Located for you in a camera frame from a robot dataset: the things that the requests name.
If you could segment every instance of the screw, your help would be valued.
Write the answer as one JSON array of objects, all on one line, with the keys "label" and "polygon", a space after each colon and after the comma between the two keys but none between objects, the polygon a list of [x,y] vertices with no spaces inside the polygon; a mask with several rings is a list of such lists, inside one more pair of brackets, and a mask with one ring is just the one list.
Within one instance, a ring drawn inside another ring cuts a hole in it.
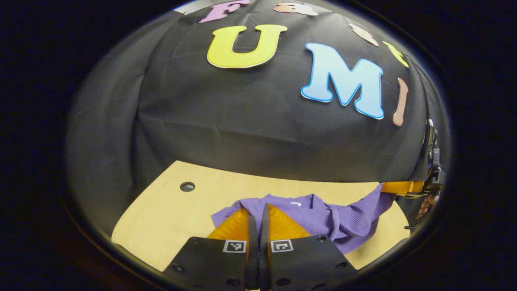
[{"label": "screw", "polygon": [[287,286],[291,283],[291,281],[287,278],[282,278],[282,279],[278,279],[277,280],[277,285],[278,286]]},{"label": "screw", "polygon": [[172,264],[172,268],[177,272],[183,272],[184,270],[182,265],[176,263]]},{"label": "screw", "polygon": [[346,267],[346,263],[343,261],[336,265],[336,269],[343,269],[344,267]]},{"label": "screw", "polygon": [[240,285],[240,281],[237,280],[237,279],[228,279],[226,281],[226,283],[230,286],[239,286]]}]

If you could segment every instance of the wrinkled fabric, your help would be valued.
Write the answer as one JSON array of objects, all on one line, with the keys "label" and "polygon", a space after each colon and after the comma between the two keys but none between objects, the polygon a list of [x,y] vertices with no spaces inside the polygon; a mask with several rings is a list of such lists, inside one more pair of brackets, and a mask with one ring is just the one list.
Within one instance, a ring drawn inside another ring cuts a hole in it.
[{"label": "wrinkled fabric", "polygon": [[363,199],[348,206],[327,204],[315,194],[298,198],[282,198],[271,194],[264,198],[236,201],[212,215],[216,227],[237,210],[245,208],[255,218],[257,233],[262,229],[265,204],[271,204],[311,235],[328,235],[338,249],[349,253],[373,236],[378,218],[393,204],[395,194],[381,192],[382,184]]}]

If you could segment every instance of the blue letter m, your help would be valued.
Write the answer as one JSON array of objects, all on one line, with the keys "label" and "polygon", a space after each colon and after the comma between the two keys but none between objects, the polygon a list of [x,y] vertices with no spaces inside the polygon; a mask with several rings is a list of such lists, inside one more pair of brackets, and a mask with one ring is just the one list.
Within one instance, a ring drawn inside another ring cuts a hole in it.
[{"label": "blue letter m", "polygon": [[357,111],[375,119],[382,119],[381,75],[383,70],[376,64],[360,59],[349,70],[345,61],[332,47],[319,43],[308,43],[306,48],[312,51],[311,82],[301,89],[303,97],[321,102],[330,102],[332,93],[328,89],[328,78],[332,78],[341,105],[346,106],[356,91],[361,88],[361,96],[355,101]]}]

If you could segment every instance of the yellow letter u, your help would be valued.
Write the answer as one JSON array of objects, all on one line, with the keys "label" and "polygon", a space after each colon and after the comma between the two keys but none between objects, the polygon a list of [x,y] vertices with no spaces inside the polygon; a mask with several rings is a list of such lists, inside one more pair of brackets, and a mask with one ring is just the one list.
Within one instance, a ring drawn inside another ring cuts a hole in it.
[{"label": "yellow letter u", "polygon": [[246,30],[245,26],[229,26],[213,32],[215,35],[208,49],[208,61],[220,68],[249,68],[264,64],[270,60],[277,50],[280,33],[287,27],[274,24],[257,25],[261,31],[258,45],[252,52],[236,53],[232,50],[239,32]]}]

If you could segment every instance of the purple shirt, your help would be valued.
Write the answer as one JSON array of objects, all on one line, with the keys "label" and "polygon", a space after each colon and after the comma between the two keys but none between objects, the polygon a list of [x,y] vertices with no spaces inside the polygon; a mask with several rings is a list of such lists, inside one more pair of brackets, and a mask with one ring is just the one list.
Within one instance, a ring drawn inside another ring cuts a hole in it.
[{"label": "purple shirt", "polygon": [[349,253],[366,242],[377,229],[378,218],[393,204],[395,194],[382,193],[382,184],[363,199],[348,206],[326,204],[314,194],[281,198],[271,194],[262,199],[248,198],[212,215],[216,227],[244,207],[255,218],[260,234],[264,206],[276,206],[311,235],[328,235],[338,249]]}]

